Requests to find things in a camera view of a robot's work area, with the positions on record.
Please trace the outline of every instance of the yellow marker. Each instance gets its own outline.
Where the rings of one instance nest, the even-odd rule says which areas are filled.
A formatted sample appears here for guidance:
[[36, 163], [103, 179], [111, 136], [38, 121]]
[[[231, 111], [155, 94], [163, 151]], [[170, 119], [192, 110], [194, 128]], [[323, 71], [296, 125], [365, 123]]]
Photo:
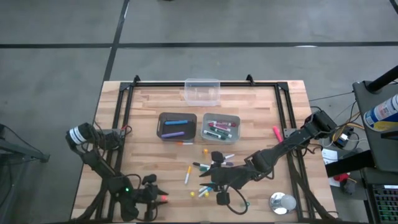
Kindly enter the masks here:
[[187, 175], [185, 176], [185, 184], [187, 184], [187, 183], [188, 183], [188, 178], [189, 178], [189, 174], [191, 173], [191, 169], [192, 169], [192, 167], [191, 167], [191, 166], [189, 166], [189, 167], [188, 167], [188, 172], [187, 172]]

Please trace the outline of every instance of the wooden table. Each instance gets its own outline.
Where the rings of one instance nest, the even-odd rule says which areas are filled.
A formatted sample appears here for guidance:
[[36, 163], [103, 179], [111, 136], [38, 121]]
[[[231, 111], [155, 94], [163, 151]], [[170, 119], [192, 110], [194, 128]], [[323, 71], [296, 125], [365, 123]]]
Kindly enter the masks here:
[[[303, 125], [310, 115], [310, 105], [303, 81], [288, 81], [294, 107], [297, 126]], [[112, 126], [120, 82], [104, 82], [99, 99], [95, 120], [103, 129]], [[284, 104], [285, 117], [288, 118]], [[193, 145], [179, 146], [175, 142], [163, 142], [156, 136], [157, 120], [162, 112], [194, 113], [197, 115], [197, 135]], [[200, 127], [205, 113], [234, 114], [241, 118], [241, 137], [233, 145], [210, 144], [202, 140]], [[253, 152], [271, 148], [278, 141], [272, 131], [273, 126], [280, 127], [275, 92], [270, 87], [221, 87], [221, 106], [192, 107], [188, 106], [180, 87], [135, 87], [129, 116], [132, 134], [126, 138], [121, 172], [123, 174], [157, 175], [159, 188], [168, 192], [169, 203], [159, 207], [158, 222], [274, 222], [297, 221], [295, 212], [288, 215], [276, 215], [269, 208], [269, 198], [275, 192], [292, 194], [289, 170], [286, 157], [279, 159], [275, 167], [275, 179], [263, 179], [260, 182], [249, 182], [241, 190], [250, 202], [245, 215], [235, 215], [225, 206], [216, 204], [215, 193], [209, 198], [191, 198], [190, 192], [197, 192], [200, 183], [207, 183], [210, 177], [199, 178], [200, 171], [193, 167], [188, 184], [184, 184], [185, 174], [192, 162], [209, 164], [210, 155], [202, 151], [221, 151], [225, 154], [236, 154], [230, 159], [235, 165], [243, 164], [243, 159]], [[311, 190], [328, 211], [336, 211], [330, 186], [326, 176], [322, 155], [304, 157], [308, 181]], [[133, 186], [138, 181], [131, 178]], [[76, 195], [72, 217], [78, 217], [91, 203], [100, 189], [101, 179], [90, 167], [84, 165]], [[231, 206], [243, 210], [239, 195], [231, 193]], [[301, 202], [305, 205], [303, 193]], [[139, 207], [142, 218], [144, 207]], [[104, 216], [108, 203], [104, 205]], [[118, 203], [114, 211], [114, 222], [121, 222]]]

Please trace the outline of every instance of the gray floor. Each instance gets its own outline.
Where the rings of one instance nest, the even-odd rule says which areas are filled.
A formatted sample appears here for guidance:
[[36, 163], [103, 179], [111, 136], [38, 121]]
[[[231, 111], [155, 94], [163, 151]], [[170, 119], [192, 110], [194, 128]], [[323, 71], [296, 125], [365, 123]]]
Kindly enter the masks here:
[[[2, 0], [0, 44], [111, 43], [122, 4]], [[388, 0], [131, 0], [121, 42], [397, 41], [397, 21]], [[29, 166], [14, 223], [69, 218], [81, 162], [64, 135], [92, 120], [109, 51], [0, 49], [0, 123], [51, 154], [49, 163]], [[314, 99], [378, 77], [397, 64], [397, 55], [398, 47], [119, 49], [111, 80], [242, 80], [251, 74], [305, 80]], [[312, 104], [334, 118], [353, 101], [346, 95]], [[348, 116], [349, 110], [336, 122]], [[341, 218], [364, 221], [361, 201], [339, 194], [335, 201]]]

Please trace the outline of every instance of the purple marker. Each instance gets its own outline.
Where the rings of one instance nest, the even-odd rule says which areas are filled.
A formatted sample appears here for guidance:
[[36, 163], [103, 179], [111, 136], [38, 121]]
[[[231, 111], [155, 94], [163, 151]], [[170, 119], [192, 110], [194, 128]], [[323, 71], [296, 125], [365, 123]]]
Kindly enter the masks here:
[[170, 138], [170, 137], [175, 137], [175, 136], [181, 136], [184, 135], [185, 132], [181, 131], [179, 133], [168, 133], [168, 134], [162, 134], [161, 137], [162, 138]]

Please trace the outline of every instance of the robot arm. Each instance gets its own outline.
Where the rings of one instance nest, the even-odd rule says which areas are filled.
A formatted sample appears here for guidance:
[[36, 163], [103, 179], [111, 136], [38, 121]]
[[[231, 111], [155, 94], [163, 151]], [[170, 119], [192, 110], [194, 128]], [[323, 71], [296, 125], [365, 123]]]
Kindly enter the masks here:
[[[155, 219], [153, 216], [153, 209], [157, 208], [157, 205], [165, 203], [156, 202], [155, 200], [157, 196], [168, 195], [168, 193], [158, 189], [157, 185], [152, 184], [157, 179], [154, 174], [145, 176], [142, 182], [139, 183], [144, 186], [144, 189], [134, 189], [128, 175], [123, 175], [121, 172], [116, 171], [109, 166], [103, 159], [98, 148], [102, 148], [104, 150], [117, 150], [122, 146], [123, 139], [126, 134], [121, 130], [110, 130], [110, 132], [105, 134], [104, 132], [106, 131], [108, 130], [101, 130], [98, 132], [92, 125], [84, 123], [67, 131], [67, 135], [65, 136], [69, 148], [78, 154], [83, 163], [89, 165], [106, 184], [106, 189], [101, 189], [91, 205], [86, 209], [84, 214], [78, 218], [78, 220], [90, 219], [108, 190], [113, 198], [120, 203], [121, 217], [123, 221], [128, 222], [133, 219], [138, 219], [139, 211], [136, 207], [136, 203], [144, 203], [147, 205], [147, 211], [144, 214], [143, 221], [153, 221]], [[93, 145], [92, 150], [89, 151], [83, 147], [80, 149], [78, 148], [78, 146], [81, 146], [86, 142]]]
[[[236, 167], [221, 167], [224, 157], [220, 152], [212, 152], [211, 157], [215, 162], [210, 169], [200, 177], [211, 176], [212, 183], [201, 184], [213, 188], [217, 194], [218, 205], [229, 204], [229, 187], [241, 189], [250, 180], [259, 181], [263, 178], [273, 179], [274, 166], [278, 159], [290, 151], [307, 147], [311, 139], [326, 138], [335, 128], [335, 122], [324, 112], [317, 111], [305, 120], [305, 124], [294, 131], [288, 138], [274, 146], [272, 149], [257, 151], [245, 158], [245, 165]], [[301, 186], [306, 196], [312, 201], [322, 218], [333, 218], [316, 200], [308, 186], [304, 185], [300, 174], [294, 169], [292, 177]]]

